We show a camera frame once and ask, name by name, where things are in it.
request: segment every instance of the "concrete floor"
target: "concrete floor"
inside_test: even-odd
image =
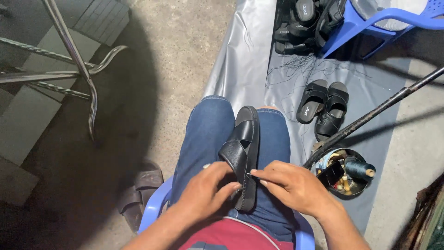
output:
[[[157,162],[165,178],[174,171],[188,115],[201,97],[235,2],[131,0],[129,5],[131,21],[116,45],[133,51],[118,55],[94,78],[103,148],[88,140],[89,104],[67,98],[23,164],[41,181],[27,204],[32,224],[23,224],[26,233],[17,248],[118,249],[134,236],[115,208],[120,176],[144,159]],[[442,36],[436,34],[436,40]],[[405,55],[440,65],[443,57],[437,52],[444,50],[431,51],[431,46],[408,39],[398,43],[408,48]],[[99,48],[92,61],[108,50]],[[415,79],[432,68],[415,61],[409,74],[397,73]],[[75,89],[86,91],[86,84],[78,81]],[[443,171],[437,153],[444,147],[443,94],[435,84],[401,103],[400,126],[393,132],[365,234],[374,249],[390,248],[409,218],[416,192]],[[317,244],[326,248],[319,225],[310,222]]]

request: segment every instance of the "gray plastic sheet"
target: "gray plastic sheet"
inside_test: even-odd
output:
[[[277,54],[272,49],[275,9],[275,0],[238,0],[203,96],[226,97],[235,114],[245,105],[277,107],[287,120],[290,161],[302,165],[316,142],[316,119],[308,125],[296,120],[306,84],[316,79],[327,80],[329,84],[345,83],[350,98],[344,127],[404,87],[405,79],[349,61]],[[392,58],[385,63],[408,71],[410,60]],[[362,234],[373,207],[398,109],[399,104],[384,111],[339,145],[359,152],[377,169],[374,180],[359,197],[340,200]]]

